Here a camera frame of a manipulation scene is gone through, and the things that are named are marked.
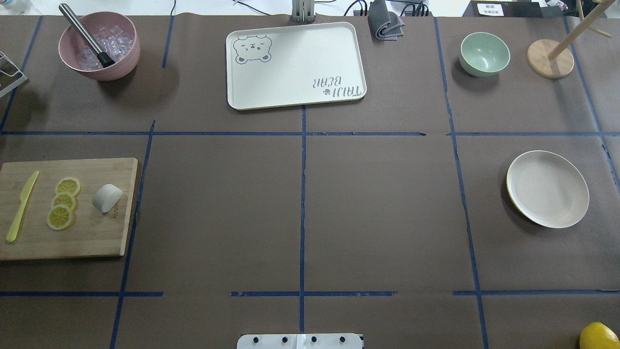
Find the pink ice bowl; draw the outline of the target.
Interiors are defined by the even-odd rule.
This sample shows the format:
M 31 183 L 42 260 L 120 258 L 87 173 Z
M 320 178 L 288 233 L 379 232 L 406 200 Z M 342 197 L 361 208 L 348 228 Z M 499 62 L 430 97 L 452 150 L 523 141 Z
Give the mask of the pink ice bowl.
M 68 27 L 58 46 L 66 66 L 95 81 L 115 81 L 137 67 L 141 44 L 137 27 L 120 13 L 100 12 L 80 18 L 92 40 Z

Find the lemon slice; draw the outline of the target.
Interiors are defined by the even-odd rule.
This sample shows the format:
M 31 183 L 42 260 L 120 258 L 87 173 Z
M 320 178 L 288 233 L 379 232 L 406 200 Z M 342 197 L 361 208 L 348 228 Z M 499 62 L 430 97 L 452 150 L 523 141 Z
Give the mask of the lemon slice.
M 50 207 L 65 205 L 69 210 L 75 210 L 77 206 L 76 198 L 70 192 L 60 192 L 51 200 Z
M 72 196 L 77 196 L 81 190 L 81 182 L 76 177 L 64 177 L 56 183 L 55 194 L 69 193 Z
M 73 211 L 65 205 L 60 205 L 49 210 L 46 223 L 52 230 L 60 231 L 71 226 L 74 220 Z

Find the grey folded cloth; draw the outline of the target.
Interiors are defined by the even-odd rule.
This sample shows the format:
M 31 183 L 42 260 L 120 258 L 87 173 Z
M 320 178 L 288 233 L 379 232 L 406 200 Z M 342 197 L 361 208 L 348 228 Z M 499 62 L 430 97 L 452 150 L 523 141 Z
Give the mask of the grey folded cloth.
M 374 0 L 368 10 L 369 27 L 377 40 L 396 41 L 403 37 L 403 20 L 391 11 L 388 11 L 385 0 Z

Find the aluminium frame post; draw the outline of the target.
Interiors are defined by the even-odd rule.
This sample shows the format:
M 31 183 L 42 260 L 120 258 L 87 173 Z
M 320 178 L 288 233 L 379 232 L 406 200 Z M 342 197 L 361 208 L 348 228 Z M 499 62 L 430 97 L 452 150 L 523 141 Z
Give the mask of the aluminium frame post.
M 292 0 L 293 23 L 308 24 L 315 20 L 315 0 Z

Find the bottom lemon slice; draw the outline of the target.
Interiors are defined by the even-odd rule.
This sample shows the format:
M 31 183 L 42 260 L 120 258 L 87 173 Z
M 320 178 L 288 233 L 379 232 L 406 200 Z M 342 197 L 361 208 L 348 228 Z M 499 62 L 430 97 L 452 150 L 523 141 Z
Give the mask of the bottom lemon slice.
M 65 205 L 60 205 L 49 210 L 46 223 L 52 230 L 60 231 L 71 226 L 74 220 L 73 211 Z

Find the middle lemon slice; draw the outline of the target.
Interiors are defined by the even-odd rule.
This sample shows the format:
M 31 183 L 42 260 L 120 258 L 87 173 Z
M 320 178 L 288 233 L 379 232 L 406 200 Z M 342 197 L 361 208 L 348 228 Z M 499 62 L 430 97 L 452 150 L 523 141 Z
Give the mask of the middle lemon slice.
M 50 207 L 65 205 L 69 210 L 75 210 L 77 206 L 76 198 L 70 192 L 60 192 L 51 200 Z

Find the cream round plate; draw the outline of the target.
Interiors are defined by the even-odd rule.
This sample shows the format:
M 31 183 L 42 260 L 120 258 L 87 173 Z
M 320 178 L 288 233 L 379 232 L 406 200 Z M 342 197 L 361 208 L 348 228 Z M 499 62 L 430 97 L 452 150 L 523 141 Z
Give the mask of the cream round plate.
M 514 207 L 543 227 L 574 226 L 589 209 L 582 173 L 556 153 L 532 150 L 518 155 L 507 170 L 506 186 Z

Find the bamboo cutting board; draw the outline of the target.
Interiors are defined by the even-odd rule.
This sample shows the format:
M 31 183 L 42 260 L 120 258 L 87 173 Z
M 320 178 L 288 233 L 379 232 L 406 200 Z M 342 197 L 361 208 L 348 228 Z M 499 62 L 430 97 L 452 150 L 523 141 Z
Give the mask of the bamboo cutting board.
M 124 255 L 137 173 L 134 158 L 2 164 L 2 260 Z

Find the white steamed bun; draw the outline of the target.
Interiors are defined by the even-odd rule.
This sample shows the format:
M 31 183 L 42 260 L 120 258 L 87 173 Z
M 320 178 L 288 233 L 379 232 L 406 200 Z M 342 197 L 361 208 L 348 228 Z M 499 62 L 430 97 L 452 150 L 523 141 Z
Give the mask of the white steamed bun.
M 93 196 L 92 205 L 102 213 L 107 213 L 121 199 L 122 190 L 107 183 L 100 187 Z

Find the wooden mug stand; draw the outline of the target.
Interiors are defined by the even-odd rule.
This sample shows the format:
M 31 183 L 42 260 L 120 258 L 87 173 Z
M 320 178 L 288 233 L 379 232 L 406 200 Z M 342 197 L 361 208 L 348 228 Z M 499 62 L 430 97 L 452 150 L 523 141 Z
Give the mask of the wooden mug stand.
M 580 22 L 570 31 L 564 40 L 558 42 L 551 39 L 540 39 L 529 45 L 526 52 L 529 67 L 541 77 L 548 79 L 564 78 L 575 66 L 575 58 L 569 46 L 586 30 L 593 31 L 604 37 L 613 36 L 592 24 L 614 3 L 613 0 L 594 0 L 596 7 L 586 16 L 583 15 L 582 4 L 578 1 L 576 8 Z

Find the yellow plastic knife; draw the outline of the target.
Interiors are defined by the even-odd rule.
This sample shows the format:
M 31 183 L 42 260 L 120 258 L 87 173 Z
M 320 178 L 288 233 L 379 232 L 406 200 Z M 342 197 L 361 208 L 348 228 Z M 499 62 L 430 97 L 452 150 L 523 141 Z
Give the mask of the yellow plastic knife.
M 7 243 L 13 243 L 18 236 L 18 232 L 20 230 L 25 208 L 27 206 L 31 191 L 33 190 L 33 187 L 35 186 L 35 183 L 38 177 L 39 177 L 39 172 L 38 171 L 33 172 L 20 192 L 20 195 L 19 195 L 20 204 L 18 206 L 17 212 L 15 213 L 15 216 L 13 218 L 9 231 L 7 232 L 7 235 L 6 235 Z

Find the steel black-tipped muddler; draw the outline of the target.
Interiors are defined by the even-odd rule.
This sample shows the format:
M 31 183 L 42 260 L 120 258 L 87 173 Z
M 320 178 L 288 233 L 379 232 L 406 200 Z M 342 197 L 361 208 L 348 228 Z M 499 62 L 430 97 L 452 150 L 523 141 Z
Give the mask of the steel black-tipped muddler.
M 100 64 L 103 68 L 107 68 L 109 66 L 113 66 L 115 61 L 110 57 L 108 53 L 106 53 L 99 43 L 95 40 L 95 38 L 91 35 L 90 31 L 86 29 L 86 27 L 81 23 L 78 16 L 74 13 L 71 7 L 66 3 L 60 3 L 58 6 L 62 15 L 68 20 L 68 23 L 71 27 L 78 33 L 80 38 L 84 40 L 86 45 L 91 49 L 91 51 L 95 54 L 95 57 L 99 60 Z

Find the top lemon slice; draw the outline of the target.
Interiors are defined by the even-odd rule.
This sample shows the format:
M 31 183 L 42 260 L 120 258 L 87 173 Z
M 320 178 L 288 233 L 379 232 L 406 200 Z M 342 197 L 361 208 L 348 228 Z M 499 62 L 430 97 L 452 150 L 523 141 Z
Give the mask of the top lemon slice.
M 81 190 L 81 182 L 76 177 L 64 177 L 56 183 L 55 194 L 69 193 L 72 196 L 77 196 Z

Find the green bowl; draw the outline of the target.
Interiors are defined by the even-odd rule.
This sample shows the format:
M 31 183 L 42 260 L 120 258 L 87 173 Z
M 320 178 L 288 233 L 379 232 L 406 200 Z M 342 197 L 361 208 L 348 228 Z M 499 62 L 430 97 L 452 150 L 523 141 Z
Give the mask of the green bowl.
M 459 63 L 465 72 L 474 77 L 496 75 L 509 65 L 510 60 L 507 44 L 491 33 L 470 33 L 459 47 Z

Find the cream bear tray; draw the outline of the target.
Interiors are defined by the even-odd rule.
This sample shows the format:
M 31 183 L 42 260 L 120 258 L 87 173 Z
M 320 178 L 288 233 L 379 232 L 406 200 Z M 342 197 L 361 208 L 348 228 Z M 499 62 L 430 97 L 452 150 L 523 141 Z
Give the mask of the cream bear tray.
M 368 90 L 348 22 L 231 32 L 226 66 L 228 104 L 239 111 L 356 101 Z

